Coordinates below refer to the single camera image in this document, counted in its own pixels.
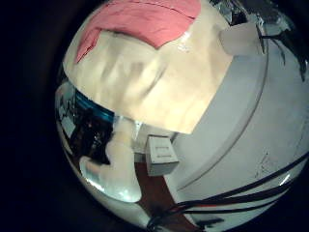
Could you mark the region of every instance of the wooden floor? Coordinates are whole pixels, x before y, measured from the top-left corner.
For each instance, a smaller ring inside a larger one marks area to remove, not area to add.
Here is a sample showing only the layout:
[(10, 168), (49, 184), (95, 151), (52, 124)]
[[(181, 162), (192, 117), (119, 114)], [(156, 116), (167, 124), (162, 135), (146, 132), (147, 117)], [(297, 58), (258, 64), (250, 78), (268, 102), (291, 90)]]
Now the wooden floor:
[[(149, 216), (157, 216), (162, 211), (171, 208), (175, 204), (162, 176), (148, 176), (146, 163), (136, 162), (135, 171), (142, 189), (142, 199), (138, 204)], [(162, 222), (162, 225), (171, 231), (177, 232), (200, 231), (197, 227), (192, 225), (184, 215), (168, 217)]]

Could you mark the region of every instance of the pink cloth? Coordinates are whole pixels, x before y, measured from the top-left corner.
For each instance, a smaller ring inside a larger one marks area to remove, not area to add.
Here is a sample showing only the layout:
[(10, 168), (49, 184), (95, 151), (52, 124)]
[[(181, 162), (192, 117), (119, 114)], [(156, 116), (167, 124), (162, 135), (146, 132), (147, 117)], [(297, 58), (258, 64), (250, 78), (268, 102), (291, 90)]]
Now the pink cloth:
[(199, 0), (112, 0), (88, 22), (75, 62), (96, 46), (102, 30), (128, 34), (159, 48), (180, 37), (200, 11)]

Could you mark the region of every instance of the dark background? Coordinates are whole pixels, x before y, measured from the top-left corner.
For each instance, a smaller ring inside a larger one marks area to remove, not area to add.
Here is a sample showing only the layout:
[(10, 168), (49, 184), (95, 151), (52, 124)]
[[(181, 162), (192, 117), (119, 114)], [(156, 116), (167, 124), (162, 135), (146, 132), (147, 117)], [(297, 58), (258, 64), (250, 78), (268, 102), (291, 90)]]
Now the dark background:
[[(309, 42), (308, 2), (276, 2)], [(99, 3), (17, 0), (1, 6), (0, 232), (140, 231), (81, 187), (54, 125), (52, 78), (78, 25)], [(309, 231), (308, 176), (307, 165), (278, 204), (233, 231)]]

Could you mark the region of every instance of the black cable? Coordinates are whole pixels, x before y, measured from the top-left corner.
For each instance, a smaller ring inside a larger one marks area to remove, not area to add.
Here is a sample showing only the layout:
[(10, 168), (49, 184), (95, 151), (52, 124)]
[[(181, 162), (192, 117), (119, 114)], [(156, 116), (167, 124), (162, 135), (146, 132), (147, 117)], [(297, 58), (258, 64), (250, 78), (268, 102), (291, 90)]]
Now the black cable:
[(278, 194), (283, 193), (285, 190), (287, 190), (294, 180), (291, 180), (290, 182), (287, 182), (286, 184), (283, 184), (282, 186), (278, 186), (275, 188), (270, 188), (267, 190), (243, 195), (243, 196), (235, 196), (235, 197), (230, 197), (230, 198), (221, 198), (221, 199), (205, 199), (205, 200), (196, 200), (196, 201), (190, 201), (187, 203), (185, 206), (180, 207), (177, 211), (166, 211), (164, 214), (162, 214), (159, 217), (154, 217), (150, 222), (149, 226), (152, 227), (153, 225), (157, 224), (160, 222), (163, 218), (170, 217), (175, 214), (180, 214), (183, 212), (186, 212), (187, 209), (193, 208), (193, 207), (198, 207), (199, 205), (202, 204), (210, 204), (210, 205), (217, 205), (217, 206), (222, 206), (222, 205), (231, 205), (231, 204), (240, 204), (240, 203), (249, 203), (249, 202), (255, 202), (255, 201), (260, 201), (260, 200), (265, 200), (268, 198), (271, 198), (273, 196), (276, 196)]
[(209, 198), (206, 198), (204, 200), (197, 200), (197, 201), (184, 201), (178, 204), (175, 204), (172, 208), (166, 210), (165, 212), (163, 212), (160, 216), (157, 217), (153, 217), (150, 219), (147, 228), (150, 229), (150, 231), (153, 231), (156, 227), (157, 224), (159, 224), (159, 222), (165, 218), (165, 217), (170, 217), (174, 214), (179, 214), (181, 212), (184, 212), (185, 210), (192, 208), (192, 206), (196, 205), (196, 204), (217, 204), (217, 203), (221, 203), (225, 202), (225, 204), (227, 204), (228, 202), (236, 202), (236, 201), (240, 201), (243, 199), (245, 200), (253, 200), (253, 199), (263, 199), (263, 197), (270, 197), (271, 195), (275, 195), (275, 194), (279, 194), (280, 192), (283, 192), (284, 190), (286, 190), (288, 187), (291, 186), (293, 181), (290, 181), (282, 186), (276, 187), (276, 188), (271, 188), (269, 190), (265, 190), (265, 191), (261, 191), (261, 192), (257, 192), (257, 193), (253, 193), (253, 194), (249, 194), (249, 195), (245, 195), (245, 196), (239, 196), (239, 198), (235, 198), (235, 197), (230, 197), (245, 191), (248, 191), (250, 189), (254, 189), (258, 186), (261, 186), (262, 184), (286, 173), (287, 171), (291, 170), (292, 168), (294, 168), (295, 166), (297, 166), (298, 164), (300, 164), (301, 162), (303, 162), (304, 160), (306, 160), (309, 157), (309, 153), (306, 153), (305, 155), (303, 155), (302, 157), (300, 157), (299, 159), (297, 159), (296, 161), (290, 163), (289, 165), (287, 165), (286, 167), (270, 174), (269, 176), (266, 176), (265, 178), (254, 182), (252, 184), (249, 184), (247, 186), (241, 187), (241, 188), (236, 188)]
[(305, 40), (302, 39), (300, 33), (297, 30), (284, 30), (278, 35), (273, 36), (260, 36), (260, 39), (271, 39), (280, 41), (285, 47), (287, 47), (291, 53), (297, 59), (299, 63), (299, 73), (301, 80), (305, 81), (305, 73), (307, 71), (307, 61), (309, 56), (307, 54), (308, 46)]
[(271, 40), (274, 44), (276, 44), (278, 46), (278, 48), (280, 50), (281, 58), (283, 60), (283, 65), (285, 66), (286, 65), (286, 55), (284, 53), (282, 46), (275, 39), (271, 39)]
[(272, 200), (270, 202), (267, 202), (266, 204), (259, 205), (259, 206), (253, 206), (253, 207), (247, 207), (242, 209), (234, 209), (234, 210), (214, 210), (214, 211), (184, 211), (183, 213), (186, 215), (209, 215), (209, 214), (233, 214), (233, 213), (241, 213), (241, 212), (248, 212), (253, 210), (261, 209), (265, 206), (274, 204), (278, 201)]

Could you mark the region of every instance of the beige cloth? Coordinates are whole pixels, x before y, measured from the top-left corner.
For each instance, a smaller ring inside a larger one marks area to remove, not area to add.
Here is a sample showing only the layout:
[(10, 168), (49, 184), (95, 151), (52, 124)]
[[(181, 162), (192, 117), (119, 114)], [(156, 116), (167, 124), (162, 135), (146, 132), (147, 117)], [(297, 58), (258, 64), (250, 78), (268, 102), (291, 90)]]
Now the beige cloth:
[(96, 47), (74, 63), (87, 21), (64, 60), (71, 83), (90, 100), (117, 114), (169, 131), (191, 133), (232, 61), (218, 34), (228, 27), (202, 0), (200, 15), (180, 38), (160, 49), (133, 37), (103, 31)]

